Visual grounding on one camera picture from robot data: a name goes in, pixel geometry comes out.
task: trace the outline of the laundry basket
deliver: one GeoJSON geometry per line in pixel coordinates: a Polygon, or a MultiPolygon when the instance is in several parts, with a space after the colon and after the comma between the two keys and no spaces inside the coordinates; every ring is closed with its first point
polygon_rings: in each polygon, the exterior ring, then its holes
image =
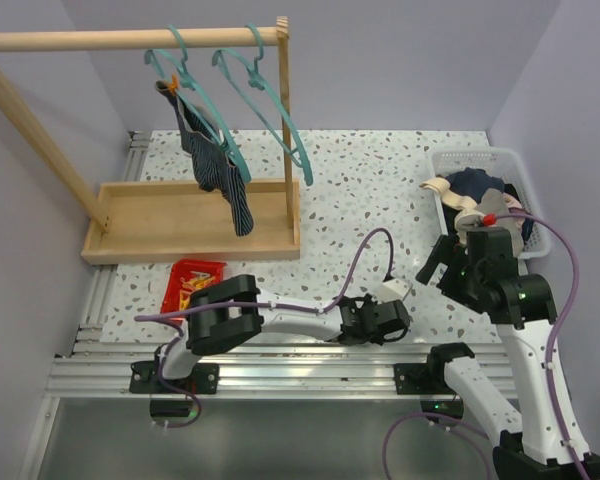
{"type": "MultiPolygon", "coordinates": [[[[499,177],[505,183],[511,183],[520,196],[520,203],[532,215],[542,217],[538,201],[531,189],[524,165],[517,153],[505,148],[472,147],[435,150],[430,153],[431,178],[436,175],[447,175],[464,170],[467,167],[481,168],[489,175],[499,177]]],[[[447,234],[444,221],[442,202],[438,195],[434,195],[440,227],[442,233],[447,234]]],[[[546,256],[551,250],[549,232],[541,225],[535,224],[529,241],[524,251],[520,254],[521,260],[546,256]]]]}

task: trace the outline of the gray floor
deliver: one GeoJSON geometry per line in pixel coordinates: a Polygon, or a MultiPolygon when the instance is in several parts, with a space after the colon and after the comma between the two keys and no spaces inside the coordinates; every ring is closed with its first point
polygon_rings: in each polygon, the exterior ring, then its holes
{"type": "MultiPolygon", "coordinates": [[[[63,400],[40,478],[382,479],[383,437],[418,405],[206,400],[204,407],[197,424],[164,436],[150,429],[147,400],[63,400]]],[[[490,457],[487,442],[480,445],[490,457]]],[[[471,447],[420,420],[396,430],[388,457],[394,480],[486,478],[471,447]]]]}

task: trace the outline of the clothes hanger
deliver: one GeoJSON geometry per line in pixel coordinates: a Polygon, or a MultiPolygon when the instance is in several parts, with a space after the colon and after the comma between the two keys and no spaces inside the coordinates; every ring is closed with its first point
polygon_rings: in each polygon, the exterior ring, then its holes
{"type": "Polygon", "coordinates": [[[160,62],[158,61],[156,53],[162,55],[165,59],[167,59],[167,61],[169,61],[174,66],[176,72],[178,73],[180,85],[184,88],[188,88],[188,89],[196,92],[200,96],[200,98],[204,102],[205,106],[207,107],[207,109],[209,110],[211,115],[214,117],[214,120],[218,124],[218,128],[222,132],[224,138],[222,138],[217,133],[216,128],[214,128],[214,126],[212,126],[207,121],[205,115],[202,112],[200,112],[200,110],[194,104],[192,104],[189,101],[189,99],[178,88],[177,82],[175,81],[176,80],[175,75],[172,76],[172,83],[168,84],[168,88],[170,90],[173,89],[173,91],[177,95],[177,98],[198,117],[198,119],[202,122],[204,127],[211,134],[212,140],[224,151],[224,153],[226,155],[229,156],[229,158],[231,159],[233,164],[236,167],[238,167],[238,170],[240,171],[240,176],[242,177],[242,180],[245,183],[250,182],[251,174],[249,173],[249,168],[247,167],[247,164],[244,161],[244,157],[242,156],[240,149],[236,145],[236,143],[233,139],[233,136],[231,135],[229,127],[227,126],[224,119],[220,115],[220,112],[218,112],[218,109],[214,105],[211,98],[207,95],[207,93],[204,91],[202,86],[200,86],[200,84],[195,80],[195,78],[193,78],[193,76],[191,75],[191,73],[189,73],[189,70],[187,69],[186,62],[189,59],[189,54],[187,53],[187,47],[185,46],[182,36],[180,35],[178,30],[173,25],[169,25],[168,28],[171,31],[171,33],[173,34],[173,36],[176,38],[176,40],[178,41],[178,44],[180,45],[180,50],[182,52],[182,58],[180,58],[180,60],[178,60],[172,54],[170,54],[169,52],[167,52],[166,50],[164,50],[162,48],[149,49],[144,54],[145,65],[151,65],[153,67],[153,69],[155,70],[155,72],[158,74],[158,76],[162,80],[166,79],[166,75],[164,73],[164,70],[162,69],[162,66],[160,65],[160,62]]]}
{"type": "Polygon", "coordinates": [[[262,41],[262,37],[260,36],[260,32],[258,29],[252,25],[248,24],[246,27],[251,30],[253,36],[256,38],[256,42],[258,44],[258,56],[253,59],[253,62],[249,62],[243,55],[238,53],[232,48],[220,48],[213,53],[213,57],[211,58],[211,65],[214,67],[217,66],[222,73],[222,76],[227,79],[227,81],[231,84],[236,92],[242,97],[245,103],[253,110],[253,112],[258,116],[260,121],[264,124],[264,126],[271,132],[276,142],[282,146],[284,152],[291,157],[293,163],[295,163],[298,167],[302,168],[304,173],[304,180],[307,185],[313,184],[313,172],[311,171],[311,163],[309,162],[309,157],[307,156],[307,152],[304,148],[304,144],[300,139],[300,135],[291,120],[291,116],[287,112],[287,109],[284,108],[282,102],[280,101],[280,97],[275,93],[269,82],[260,74],[258,71],[258,62],[264,57],[264,43],[262,41]],[[238,86],[236,81],[232,78],[231,72],[229,72],[229,68],[227,67],[227,62],[224,58],[224,54],[227,53],[231,55],[233,58],[238,60],[247,70],[247,74],[249,75],[249,86],[251,88],[255,88],[260,91],[264,91],[269,98],[271,98],[273,104],[280,112],[282,120],[287,124],[289,130],[291,132],[291,136],[293,137],[293,141],[295,143],[296,148],[290,149],[287,145],[285,145],[284,141],[280,138],[275,129],[269,124],[266,118],[258,107],[255,105],[253,100],[238,86]]]}

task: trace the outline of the wooden tray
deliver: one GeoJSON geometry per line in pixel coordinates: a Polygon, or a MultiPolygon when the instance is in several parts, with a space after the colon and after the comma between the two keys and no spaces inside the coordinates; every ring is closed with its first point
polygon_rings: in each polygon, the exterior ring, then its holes
{"type": "Polygon", "coordinates": [[[219,192],[193,181],[103,183],[99,200],[108,208],[104,232],[91,221],[82,257],[92,265],[203,260],[300,258],[300,201],[293,181],[293,225],[287,221],[284,179],[247,184],[255,227],[245,237],[233,230],[231,208],[219,192]]]}

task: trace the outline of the red tray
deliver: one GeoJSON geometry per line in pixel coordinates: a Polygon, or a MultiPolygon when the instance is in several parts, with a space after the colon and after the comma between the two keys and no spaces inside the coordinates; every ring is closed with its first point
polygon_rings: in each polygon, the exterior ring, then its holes
{"type": "Polygon", "coordinates": [[[173,264],[167,284],[167,291],[162,300],[160,313],[177,312],[186,308],[189,296],[202,288],[215,285],[223,280],[222,262],[203,262],[201,260],[183,259],[173,264]]]}

